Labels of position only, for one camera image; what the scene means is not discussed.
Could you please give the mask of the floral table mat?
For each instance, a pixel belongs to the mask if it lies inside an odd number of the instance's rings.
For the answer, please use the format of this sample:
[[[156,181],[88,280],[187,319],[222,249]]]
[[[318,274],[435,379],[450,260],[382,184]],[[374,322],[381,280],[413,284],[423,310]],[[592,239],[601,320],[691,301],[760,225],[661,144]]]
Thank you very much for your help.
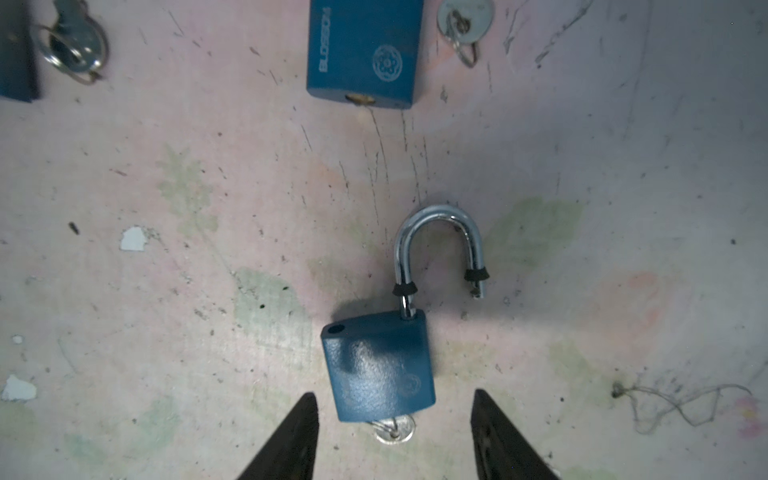
[[[305,1],[93,1],[110,56],[1,104],[1,475],[234,479],[316,394],[318,479],[472,479],[489,392],[563,479],[767,475],[767,5],[425,5],[408,110],[306,89]],[[412,244],[436,403],[342,423],[320,333]]]

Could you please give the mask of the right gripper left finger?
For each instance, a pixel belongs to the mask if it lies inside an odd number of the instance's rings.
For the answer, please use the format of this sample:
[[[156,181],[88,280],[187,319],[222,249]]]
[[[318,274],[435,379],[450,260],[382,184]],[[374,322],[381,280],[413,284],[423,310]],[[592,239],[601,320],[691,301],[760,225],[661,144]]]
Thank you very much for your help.
[[[319,436],[316,396],[304,393],[238,480],[313,477]]]

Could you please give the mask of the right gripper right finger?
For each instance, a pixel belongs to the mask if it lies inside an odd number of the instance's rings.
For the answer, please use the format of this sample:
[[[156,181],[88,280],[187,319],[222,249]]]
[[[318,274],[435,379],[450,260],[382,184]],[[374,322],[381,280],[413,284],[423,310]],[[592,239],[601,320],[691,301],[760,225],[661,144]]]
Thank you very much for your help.
[[[470,425],[479,479],[558,479],[483,389],[475,390]]]

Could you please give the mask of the loose silver key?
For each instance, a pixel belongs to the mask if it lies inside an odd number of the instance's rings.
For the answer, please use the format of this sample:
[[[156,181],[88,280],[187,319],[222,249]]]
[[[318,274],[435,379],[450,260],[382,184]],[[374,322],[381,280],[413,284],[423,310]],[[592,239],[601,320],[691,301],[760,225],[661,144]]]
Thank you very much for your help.
[[[444,0],[437,11],[440,34],[467,68],[478,61],[478,42],[490,29],[494,18],[491,0]]]
[[[53,5],[56,21],[30,28],[35,46],[59,72],[79,84],[94,84],[109,58],[104,29],[89,15],[86,1],[54,0]]]

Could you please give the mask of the blue padlock with key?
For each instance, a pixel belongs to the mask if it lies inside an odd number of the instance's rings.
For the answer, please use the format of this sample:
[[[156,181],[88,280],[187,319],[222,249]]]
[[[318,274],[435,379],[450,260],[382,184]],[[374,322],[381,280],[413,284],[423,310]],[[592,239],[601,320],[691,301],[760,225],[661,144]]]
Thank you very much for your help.
[[[341,103],[410,108],[423,9],[421,0],[312,0],[307,92]]]

